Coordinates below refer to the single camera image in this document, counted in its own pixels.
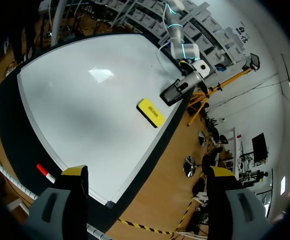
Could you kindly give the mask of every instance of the yellow black caution tape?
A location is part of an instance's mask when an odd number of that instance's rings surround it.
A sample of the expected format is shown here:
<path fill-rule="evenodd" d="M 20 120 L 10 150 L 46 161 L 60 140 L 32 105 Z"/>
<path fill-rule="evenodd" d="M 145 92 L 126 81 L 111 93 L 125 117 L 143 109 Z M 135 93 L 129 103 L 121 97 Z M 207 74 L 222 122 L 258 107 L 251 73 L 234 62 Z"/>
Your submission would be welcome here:
<path fill-rule="evenodd" d="M 179 230 L 184 218 L 186 217 L 191 205 L 193 203 L 193 198 L 190 200 L 190 203 L 188 204 L 188 207 L 185 211 L 185 213 L 183 214 L 183 217 L 181 218 L 177 228 L 175 231 L 162 231 L 162 230 L 157 230 L 155 228 L 151 228 L 151 227 L 148 227 L 148 226 L 144 226 L 144 225 L 141 225 L 141 224 L 137 224 L 137 223 L 133 223 L 133 222 L 130 222 L 130 221 L 126 221 L 124 219 L 121 219 L 119 218 L 118 221 L 122 222 L 123 224 L 127 224 L 127 225 L 130 225 L 130 226 L 133 226 L 133 227 L 136 227 L 136 228 L 139 228 L 139 229 L 145 229 L 147 231 L 151 231 L 151 232 L 154 232 L 154 233 L 157 233 L 157 234 L 167 234 L 167 235 L 171 235 L 170 239 L 171 240 L 174 236 L 174 234 Z"/>
<path fill-rule="evenodd" d="M 188 207 L 187 207 L 186 211 L 184 212 L 183 217 L 181 218 L 181 220 L 180 220 L 180 222 L 179 222 L 179 224 L 178 224 L 178 226 L 177 226 L 177 228 L 176 228 L 176 230 L 175 230 L 174 233 L 176 233 L 176 232 L 180 229 L 180 226 L 181 226 L 181 224 L 182 224 L 184 218 L 186 217 L 187 213 L 189 212 L 192 203 L 193 203 L 193 198 L 190 200 L 190 202 L 189 202 L 189 204 L 188 204 Z"/>
<path fill-rule="evenodd" d="M 136 227 L 136 228 L 140 228 L 140 229 L 145 229 L 147 231 L 151 231 L 151 232 L 154 232 L 154 233 L 157 233 L 157 234 L 168 234 L 168 235 L 173 235 L 174 234 L 174 232 L 171 232 L 171 231 L 157 230 L 157 229 L 154 229 L 154 228 L 151 228 L 151 227 L 148 227 L 148 226 L 140 225 L 140 224 L 137 224 L 137 223 L 132 223 L 130 221 L 126 221 L 126 220 L 121 219 L 121 218 L 119 218 L 118 221 L 120 221 L 120 222 L 122 222 L 124 224 L 130 225 L 130 226 L 133 226 L 133 227 Z"/>

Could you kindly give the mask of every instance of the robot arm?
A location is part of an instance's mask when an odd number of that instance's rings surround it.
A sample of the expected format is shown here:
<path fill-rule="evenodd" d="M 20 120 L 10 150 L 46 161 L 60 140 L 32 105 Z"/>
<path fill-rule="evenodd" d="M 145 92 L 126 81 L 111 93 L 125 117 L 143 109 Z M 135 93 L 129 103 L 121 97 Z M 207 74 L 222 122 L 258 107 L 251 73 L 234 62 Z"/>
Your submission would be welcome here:
<path fill-rule="evenodd" d="M 184 44 L 183 25 L 181 25 L 177 15 L 178 11 L 183 11 L 184 9 L 184 5 L 179 0 L 166 1 L 163 18 L 166 17 L 171 56 L 174 59 L 199 59 L 199 46 L 192 43 Z"/>
<path fill-rule="evenodd" d="M 174 59 L 195 59 L 196 62 L 192 65 L 193 71 L 189 75 L 182 80 L 177 79 L 160 94 L 168 106 L 181 100 L 183 95 L 197 84 L 206 94 L 208 91 L 203 78 L 208 76 L 210 68 L 200 59 L 200 50 L 197 44 L 184 43 L 183 26 L 177 15 L 178 11 L 184 9 L 185 7 L 180 0 L 166 0 L 163 18 L 166 17 L 167 31 L 170 36 L 170 52 Z"/>

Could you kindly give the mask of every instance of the wooden floor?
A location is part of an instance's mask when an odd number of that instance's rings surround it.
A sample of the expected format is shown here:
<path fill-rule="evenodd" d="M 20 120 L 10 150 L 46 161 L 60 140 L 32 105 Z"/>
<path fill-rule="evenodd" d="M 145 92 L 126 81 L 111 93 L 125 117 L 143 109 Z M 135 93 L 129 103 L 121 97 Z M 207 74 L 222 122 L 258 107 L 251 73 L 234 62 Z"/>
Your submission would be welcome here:
<path fill-rule="evenodd" d="M 89 34 L 93 32 L 90 27 L 87 27 L 86 31 Z M 105 28 L 100 31 L 110 32 L 109 29 Z M 13 59 L 12 49 L 9 48 L 7 54 L 0 61 L 0 83 L 4 79 L 6 68 Z M 172 232 L 176 229 L 191 201 L 192 187 L 201 173 L 198 169 L 194 177 L 187 178 L 183 172 L 183 161 L 187 156 L 193 156 L 196 163 L 199 164 L 203 155 L 207 152 L 207 147 L 202 148 L 198 143 L 198 132 L 202 130 L 207 134 L 204 124 L 199 117 L 189 127 L 187 126 L 188 121 L 189 115 L 185 113 L 156 167 L 130 206 L 122 214 L 122 219 L 163 231 Z M 0 162 L 9 173 L 16 177 L 4 152 L 1 139 Z M 4 185 L 6 204 L 19 196 L 25 199 L 24 203 L 27 206 L 33 202 L 16 187 L 14 188 L 16 191 L 12 189 L 10 184 L 6 183 Z M 188 215 L 184 219 L 183 227 L 189 221 L 195 206 L 196 204 L 192 204 Z M 20 216 L 19 212 L 15 216 L 19 221 L 24 220 L 24 216 Z M 112 226 L 107 234 L 115 240 L 167 240 L 171 237 L 170 235 L 129 226 L 119 221 Z"/>

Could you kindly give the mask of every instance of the monitor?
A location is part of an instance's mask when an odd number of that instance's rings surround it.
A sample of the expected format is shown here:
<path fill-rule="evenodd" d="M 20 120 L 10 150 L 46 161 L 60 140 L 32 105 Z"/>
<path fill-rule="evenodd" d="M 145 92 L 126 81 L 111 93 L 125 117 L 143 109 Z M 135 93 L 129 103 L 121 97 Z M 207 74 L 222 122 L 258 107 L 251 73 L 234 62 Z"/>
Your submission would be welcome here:
<path fill-rule="evenodd" d="M 254 163 L 258 163 L 267 159 L 268 152 L 264 133 L 261 133 L 260 135 L 254 137 L 251 141 L 253 144 Z"/>

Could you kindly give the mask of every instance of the red marker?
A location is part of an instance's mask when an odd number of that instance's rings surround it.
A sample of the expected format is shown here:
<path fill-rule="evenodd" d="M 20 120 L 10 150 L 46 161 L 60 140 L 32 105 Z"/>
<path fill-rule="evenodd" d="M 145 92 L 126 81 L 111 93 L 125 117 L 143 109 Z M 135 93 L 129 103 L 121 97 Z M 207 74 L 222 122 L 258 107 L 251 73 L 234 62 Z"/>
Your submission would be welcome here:
<path fill-rule="evenodd" d="M 50 180 L 52 183 L 55 183 L 55 178 L 42 165 L 38 163 L 36 167 L 48 180 Z"/>

